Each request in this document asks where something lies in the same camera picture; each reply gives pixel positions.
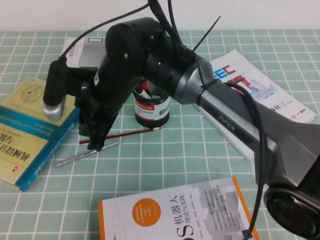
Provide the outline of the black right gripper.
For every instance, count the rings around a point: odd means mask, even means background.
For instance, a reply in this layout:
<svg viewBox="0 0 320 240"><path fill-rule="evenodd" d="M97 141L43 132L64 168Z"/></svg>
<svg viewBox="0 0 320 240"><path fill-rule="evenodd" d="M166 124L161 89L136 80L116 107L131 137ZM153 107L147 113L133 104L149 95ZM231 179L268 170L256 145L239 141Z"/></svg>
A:
<svg viewBox="0 0 320 240"><path fill-rule="evenodd" d="M88 150L102 150L122 105L138 85L143 71L143 56L105 55L89 82L86 90L89 98L79 116L79 134L88 137Z"/></svg>

